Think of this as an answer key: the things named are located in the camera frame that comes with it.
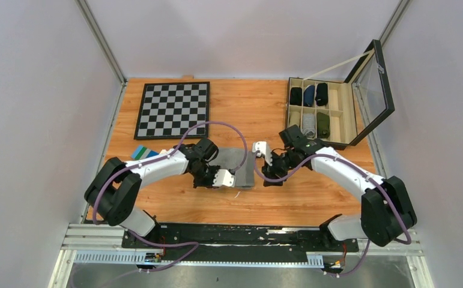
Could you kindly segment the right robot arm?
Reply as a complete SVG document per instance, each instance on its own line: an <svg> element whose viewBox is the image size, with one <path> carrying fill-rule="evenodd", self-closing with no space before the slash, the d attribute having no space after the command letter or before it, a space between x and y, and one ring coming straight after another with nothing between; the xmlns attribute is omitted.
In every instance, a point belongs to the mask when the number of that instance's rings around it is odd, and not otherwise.
<svg viewBox="0 0 463 288"><path fill-rule="evenodd" d="M267 142L252 145L256 156L264 159L262 168L255 170L264 186L282 185L306 167L334 180L360 202L359 214L337 214L320 225L323 248L335 250L347 239L368 239L379 247L391 242L412 243L408 230L417 223L417 216L400 178L384 178L362 169L326 142L308 139L296 125L279 136L284 144L280 154Z"/></svg>

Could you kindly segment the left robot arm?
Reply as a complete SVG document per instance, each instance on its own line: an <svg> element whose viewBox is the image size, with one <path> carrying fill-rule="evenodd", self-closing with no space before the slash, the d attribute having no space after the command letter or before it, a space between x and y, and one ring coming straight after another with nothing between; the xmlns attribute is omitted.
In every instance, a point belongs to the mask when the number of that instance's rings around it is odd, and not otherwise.
<svg viewBox="0 0 463 288"><path fill-rule="evenodd" d="M102 166L84 194L84 199L110 226L121 226L137 234L147 248L160 242L156 221L136 207L139 190L159 180L189 173L196 187L211 188L219 166L209 165L219 152L209 139L182 144L178 149L137 161L113 157Z"/></svg>

